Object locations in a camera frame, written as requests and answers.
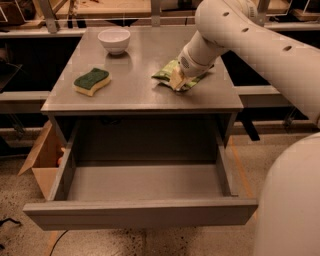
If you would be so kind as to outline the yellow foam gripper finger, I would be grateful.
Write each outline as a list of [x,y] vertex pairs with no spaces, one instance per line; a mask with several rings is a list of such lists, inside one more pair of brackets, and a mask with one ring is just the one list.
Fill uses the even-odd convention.
[[180,91],[191,80],[192,78],[186,77],[179,67],[175,67],[171,73],[169,85],[174,91]]

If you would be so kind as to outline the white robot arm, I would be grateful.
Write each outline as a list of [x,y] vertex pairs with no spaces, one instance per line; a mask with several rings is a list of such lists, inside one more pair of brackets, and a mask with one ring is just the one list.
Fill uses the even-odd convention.
[[[320,121],[320,51],[252,22],[233,0],[203,0],[196,33],[179,54],[178,90],[233,51],[310,121]],[[320,256],[320,134],[287,148],[259,199],[254,256]]]

